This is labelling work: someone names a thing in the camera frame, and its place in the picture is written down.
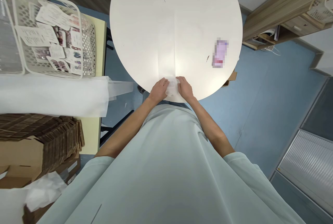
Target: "drawer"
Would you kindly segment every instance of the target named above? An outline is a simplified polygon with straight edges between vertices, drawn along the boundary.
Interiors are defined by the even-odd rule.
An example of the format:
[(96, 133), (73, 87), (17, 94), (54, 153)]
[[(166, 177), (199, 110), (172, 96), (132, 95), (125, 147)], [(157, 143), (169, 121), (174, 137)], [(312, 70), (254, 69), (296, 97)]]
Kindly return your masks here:
[(320, 31), (315, 25), (311, 24), (309, 21), (301, 16), (295, 17), (282, 24), (283, 27), (297, 34), (298, 36), (305, 36), (310, 33)]

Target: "desk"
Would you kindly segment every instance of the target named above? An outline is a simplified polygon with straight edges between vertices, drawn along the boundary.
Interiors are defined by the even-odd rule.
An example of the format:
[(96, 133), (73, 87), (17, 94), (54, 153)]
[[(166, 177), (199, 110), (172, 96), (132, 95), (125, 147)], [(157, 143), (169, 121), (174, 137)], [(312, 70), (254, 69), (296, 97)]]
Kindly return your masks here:
[[(96, 34), (96, 77), (104, 75), (106, 22), (89, 15), (95, 25)], [(101, 118), (77, 118), (82, 122), (85, 146), (80, 154), (96, 154), (99, 149), (101, 135)]]
[[(141, 87), (150, 92), (166, 76), (165, 69), (159, 74), (158, 59), (167, 56), (169, 73), (186, 77), (198, 100), (228, 80), (242, 45), (238, 0), (111, 0), (110, 29), (121, 63)], [(229, 42), (223, 68), (212, 67), (218, 38)], [(184, 102), (179, 93), (166, 100)]]

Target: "white round table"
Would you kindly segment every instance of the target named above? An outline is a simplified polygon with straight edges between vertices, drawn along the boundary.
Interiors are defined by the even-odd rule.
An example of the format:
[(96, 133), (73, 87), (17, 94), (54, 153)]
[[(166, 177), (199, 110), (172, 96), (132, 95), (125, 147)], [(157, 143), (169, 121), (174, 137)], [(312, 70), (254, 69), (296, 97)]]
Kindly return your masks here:
[[(173, 21), (175, 75), (187, 79), (198, 100), (212, 95), (239, 60), (238, 0), (111, 0), (110, 27), (117, 54), (130, 76), (148, 92), (160, 76), (159, 23), (165, 15)], [(229, 47), (223, 67), (213, 68), (218, 38), (228, 41)], [(179, 93), (166, 100), (184, 102)]]

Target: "pink package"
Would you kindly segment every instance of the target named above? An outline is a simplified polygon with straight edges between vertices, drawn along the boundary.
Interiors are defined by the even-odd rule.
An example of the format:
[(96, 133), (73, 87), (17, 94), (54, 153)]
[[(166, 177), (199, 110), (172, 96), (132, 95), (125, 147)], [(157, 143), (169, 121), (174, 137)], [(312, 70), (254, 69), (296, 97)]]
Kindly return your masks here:
[(218, 39), (215, 44), (215, 53), (213, 55), (213, 68), (222, 68), (227, 55), (229, 43), (227, 40)]

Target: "white tissue paper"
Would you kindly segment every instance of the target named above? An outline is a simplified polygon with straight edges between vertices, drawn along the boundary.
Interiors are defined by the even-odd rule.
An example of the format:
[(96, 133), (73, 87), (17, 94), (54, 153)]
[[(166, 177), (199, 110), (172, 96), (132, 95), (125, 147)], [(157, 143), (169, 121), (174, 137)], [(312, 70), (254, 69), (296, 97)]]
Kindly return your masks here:
[(158, 69), (159, 79), (169, 80), (166, 90), (168, 96), (177, 94), (175, 43), (174, 43), (174, 12), (163, 10), (159, 17), (158, 27)]
[(0, 114), (105, 117), (110, 98), (133, 91), (132, 82), (110, 86), (116, 82), (107, 76), (83, 79), (34, 74), (0, 76)]
[(23, 223), (23, 206), (35, 211), (55, 202), (67, 185), (52, 172), (19, 189), (0, 189), (0, 216), (2, 223)]

